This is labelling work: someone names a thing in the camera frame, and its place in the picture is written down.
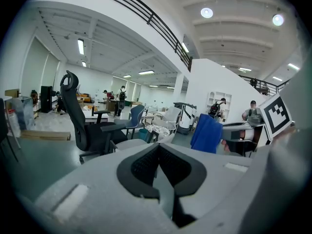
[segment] recessed ceiling light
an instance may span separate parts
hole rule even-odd
[[[275,76],[273,76],[273,79],[275,79],[275,80],[279,80],[279,81],[282,81],[282,79],[277,78],[277,77],[275,77]]]
[[[83,50],[83,40],[78,39],[78,48],[79,48],[79,53],[84,55],[84,50]]]
[[[213,16],[214,13],[213,13],[212,9],[203,8],[203,9],[201,9],[200,14],[201,14],[204,18],[210,18],[210,17]]]
[[[288,66],[294,68],[295,70],[300,70],[300,68],[298,68],[297,66],[295,66],[295,65],[293,65],[293,64],[291,64],[291,63],[289,63]]]
[[[154,73],[153,70],[139,72],[140,75],[147,75],[147,74],[152,74],[152,73]]]
[[[251,71],[249,68],[239,68],[240,70],[246,70],[246,71]]]
[[[186,52],[186,53],[188,53],[188,52],[189,52],[189,50],[187,49],[187,47],[185,46],[185,44],[184,44],[184,43],[182,43],[182,47],[184,48],[184,50],[185,50],[185,52]]]
[[[277,14],[272,18],[272,22],[276,26],[281,26],[284,23],[284,18],[280,14]]]

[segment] railing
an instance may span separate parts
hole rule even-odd
[[[189,57],[182,47],[182,44],[176,38],[174,33],[165,24],[165,22],[144,2],[141,0],[114,0],[125,6],[132,12],[141,17],[148,25],[154,28],[173,48],[175,53],[180,57],[181,61],[191,71],[192,57]]]
[[[286,82],[276,86],[272,83],[263,81],[263,80],[258,80],[254,78],[250,78],[247,76],[240,76],[242,77],[245,81],[247,81],[252,87],[254,87],[259,93],[267,95],[267,96],[273,96],[280,92],[285,85],[288,84],[289,80]]]

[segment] speaker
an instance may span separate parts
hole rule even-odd
[[[41,112],[52,110],[52,86],[41,86]]]

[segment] black backpack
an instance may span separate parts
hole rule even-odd
[[[208,114],[209,114],[211,117],[216,117],[216,116],[218,115],[218,113],[220,112],[220,105],[221,105],[222,103],[223,103],[223,102],[221,102],[220,104],[215,103],[214,105],[212,105]]]
[[[119,100],[125,100],[125,99],[126,99],[126,91],[125,92],[121,91],[119,95]]]

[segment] blue cloth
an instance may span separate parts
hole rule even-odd
[[[209,115],[201,114],[191,140],[191,148],[215,154],[222,136],[222,127],[221,123]]]

